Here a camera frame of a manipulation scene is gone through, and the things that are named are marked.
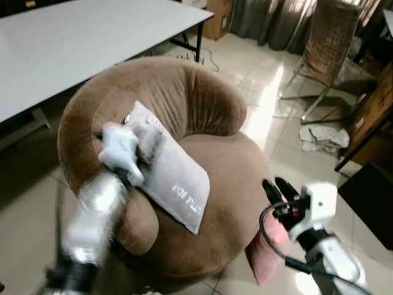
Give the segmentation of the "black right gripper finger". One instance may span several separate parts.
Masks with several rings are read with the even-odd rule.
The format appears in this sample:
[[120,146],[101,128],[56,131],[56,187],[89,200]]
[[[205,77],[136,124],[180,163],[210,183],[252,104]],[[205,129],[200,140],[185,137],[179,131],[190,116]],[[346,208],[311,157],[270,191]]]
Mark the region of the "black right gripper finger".
[[290,182],[287,182],[282,177],[275,177],[274,182],[282,199],[300,199],[300,193],[298,193],[298,190]]
[[286,202],[274,182],[269,179],[263,179],[262,185],[270,205],[284,204]]

